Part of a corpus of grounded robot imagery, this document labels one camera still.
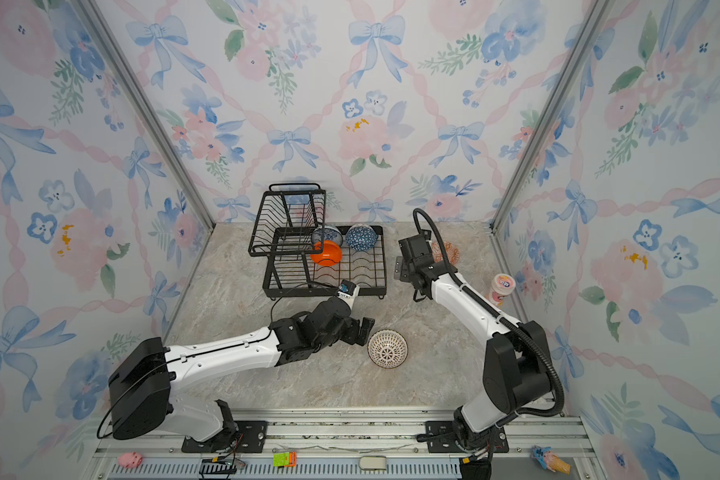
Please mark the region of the orange plastic bowl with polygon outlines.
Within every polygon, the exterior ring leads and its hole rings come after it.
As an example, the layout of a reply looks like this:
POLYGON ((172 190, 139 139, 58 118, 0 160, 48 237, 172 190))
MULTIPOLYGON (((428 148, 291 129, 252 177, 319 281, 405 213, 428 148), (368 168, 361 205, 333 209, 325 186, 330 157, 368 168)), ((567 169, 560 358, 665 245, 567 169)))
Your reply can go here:
POLYGON ((311 254, 311 260, 314 264, 322 267, 333 267, 338 265, 342 258, 342 248, 333 242, 326 241, 314 244, 316 252, 311 254))

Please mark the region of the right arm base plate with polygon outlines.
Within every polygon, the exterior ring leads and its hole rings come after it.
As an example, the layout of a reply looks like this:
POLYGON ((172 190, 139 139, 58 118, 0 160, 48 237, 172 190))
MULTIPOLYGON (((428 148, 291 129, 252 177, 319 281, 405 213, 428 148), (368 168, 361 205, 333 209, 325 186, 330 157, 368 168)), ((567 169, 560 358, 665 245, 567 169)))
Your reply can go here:
POLYGON ((508 453, 510 448, 503 428, 472 432, 467 426, 451 421, 427 421, 425 431, 416 436, 429 453, 472 454, 492 447, 495 453, 508 453))

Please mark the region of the blue floral bowl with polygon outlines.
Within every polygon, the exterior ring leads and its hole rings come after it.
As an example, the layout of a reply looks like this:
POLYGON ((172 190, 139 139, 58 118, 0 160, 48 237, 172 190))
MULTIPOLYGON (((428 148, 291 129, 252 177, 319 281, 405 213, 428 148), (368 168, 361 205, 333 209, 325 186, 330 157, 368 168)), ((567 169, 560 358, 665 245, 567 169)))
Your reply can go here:
POLYGON ((341 231, 337 227, 332 225, 324 225, 317 227, 313 230, 311 234, 312 244, 330 241, 341 247, 343 244, 343 240, 344 237, 341 231))

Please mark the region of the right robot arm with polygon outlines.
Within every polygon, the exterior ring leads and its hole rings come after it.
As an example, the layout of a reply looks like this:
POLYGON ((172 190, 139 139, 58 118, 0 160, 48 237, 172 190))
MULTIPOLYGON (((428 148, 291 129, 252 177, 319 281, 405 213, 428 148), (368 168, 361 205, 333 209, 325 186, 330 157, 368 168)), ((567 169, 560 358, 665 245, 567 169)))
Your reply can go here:
POLYGON ((482 389, 457 408, 452 423, 457 444, 488 446, 498 430, 522 415, 562 413, 565 390, 553 366, 543 328, 492 305, 445 260, 437 262, 424 234, 399 241, 399 279, 414 287, 414 299, 446 308, 483 344, 482 389))

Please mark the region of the blue triangle pattern bowl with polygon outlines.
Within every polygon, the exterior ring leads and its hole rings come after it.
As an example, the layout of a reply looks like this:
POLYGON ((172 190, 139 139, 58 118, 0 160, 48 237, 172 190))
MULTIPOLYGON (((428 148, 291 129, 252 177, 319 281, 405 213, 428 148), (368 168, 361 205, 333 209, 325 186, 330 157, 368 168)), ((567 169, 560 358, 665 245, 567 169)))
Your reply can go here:
POLYGON ((355 224, 347 230, 344 239, 350 249, 367 252, 376 245, 378 234, 370 225, 355 224))

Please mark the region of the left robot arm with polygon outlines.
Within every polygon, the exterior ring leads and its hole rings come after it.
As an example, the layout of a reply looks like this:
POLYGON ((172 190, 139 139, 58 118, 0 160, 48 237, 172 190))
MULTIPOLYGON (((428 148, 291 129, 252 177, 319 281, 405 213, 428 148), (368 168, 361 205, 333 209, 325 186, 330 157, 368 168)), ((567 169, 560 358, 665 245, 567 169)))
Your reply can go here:
POLYGON ((341 297, 281 318, 251 333, 203 344, 142 341, 109 377, 110 409, 97 436, 131 440, 154 430, 182 435, 205 451, 224 450, 239 433, 229 404, 202 401, 191 387, 208 380, 304 361, 338 342, 367 344, 372 318, 356 319, 341 297))

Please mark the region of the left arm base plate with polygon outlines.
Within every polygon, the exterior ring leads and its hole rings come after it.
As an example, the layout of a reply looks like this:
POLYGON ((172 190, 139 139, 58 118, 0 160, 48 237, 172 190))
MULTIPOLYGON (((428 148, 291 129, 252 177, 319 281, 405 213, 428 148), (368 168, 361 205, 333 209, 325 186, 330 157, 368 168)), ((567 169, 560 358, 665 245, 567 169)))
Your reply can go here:
POLYGON ((215 436, 205 441, 186 437, 181 446, 182 453, 261 453, 269 424, 266 421, 235 421, 225 426, 215 436))

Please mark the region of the black wire dish rack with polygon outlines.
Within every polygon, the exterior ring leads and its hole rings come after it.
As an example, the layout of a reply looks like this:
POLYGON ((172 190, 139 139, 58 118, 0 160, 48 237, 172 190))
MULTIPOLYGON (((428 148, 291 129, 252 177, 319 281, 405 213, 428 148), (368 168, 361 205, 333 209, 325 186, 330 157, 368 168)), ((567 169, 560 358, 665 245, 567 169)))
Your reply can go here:
POLYGON ((326 220, 328 192, 318 183, 275 183, 262 195, 248 253, 267 260, 262 289, 272 299, 332 294, 347 280, 384 298, 387 269, 380 225, 326 220))

